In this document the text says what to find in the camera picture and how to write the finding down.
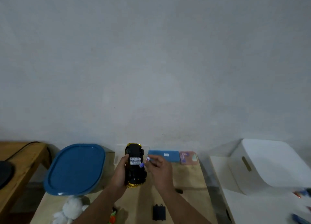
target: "white table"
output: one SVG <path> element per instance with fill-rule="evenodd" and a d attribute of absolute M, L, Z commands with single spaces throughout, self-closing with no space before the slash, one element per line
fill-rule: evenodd
<path fill-rule="evenodd" d="M 311 220 L 311 212 L 306 208 L 310 198 L 300 199 L 291 192 L 277 197 L 244 195 L 231 173 L 228 159 L 228 157 L 210 157 L 233 223 L 295 224 L 290 218 L 292 213 L 308 221 Z"/>

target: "white battery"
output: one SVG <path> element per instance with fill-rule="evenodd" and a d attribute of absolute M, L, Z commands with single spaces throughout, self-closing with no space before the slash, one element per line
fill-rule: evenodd
<path fill-rule="evenodd" d="M 140 161 L 139 157 L 130 157 L 130 161 Z"/>
<path fill-rule="evenodd" d="M 131 165 L 140 165 L 142 162 L 140 161 L 130 161 Z"/>

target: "blue case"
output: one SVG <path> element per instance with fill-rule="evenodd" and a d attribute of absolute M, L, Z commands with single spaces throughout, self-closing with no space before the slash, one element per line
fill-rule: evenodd
<path fill-rule="evenodd" d="M 50 195 L 85 195 L 99 182 L 105 150 L 97 144 L 73 144 L 53 160 L 44 180 Z"/>
<path fill-rule="evenodd" d="M 149 150 L 148 154 L 161 155 L 169 162 L 180 162 L 178 151 L 172 150 Z"/>

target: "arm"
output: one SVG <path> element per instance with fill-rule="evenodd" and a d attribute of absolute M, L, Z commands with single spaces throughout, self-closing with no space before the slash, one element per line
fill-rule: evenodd
<path fill-rule="evenodd" d="M 124 165 L 127 159 L 128 155 L 120 160 L 109 185 L 72 224 L 102 224 L 109 221 L 114 203 L 126 190 Z"/>
<path fill-rule="evenodd" d="M 146 161 L 146 167 L 152 175 L 153 183 L 165 202 L 174 224 L 211 224 L 175 191 L 171 163 L 162 156 L 148 156 L 153 160 Z"/>

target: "white stuffed animal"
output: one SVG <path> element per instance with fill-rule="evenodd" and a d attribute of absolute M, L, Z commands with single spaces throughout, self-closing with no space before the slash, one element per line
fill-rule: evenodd
<path fill-rule="evenodd" d="M 88 205 L 83 205 L 79 197 L 70 196 L 64 204 L 63 210 L 53 215 L 55 220 L 52 224 L 71 224 L 87 207 Z"/>

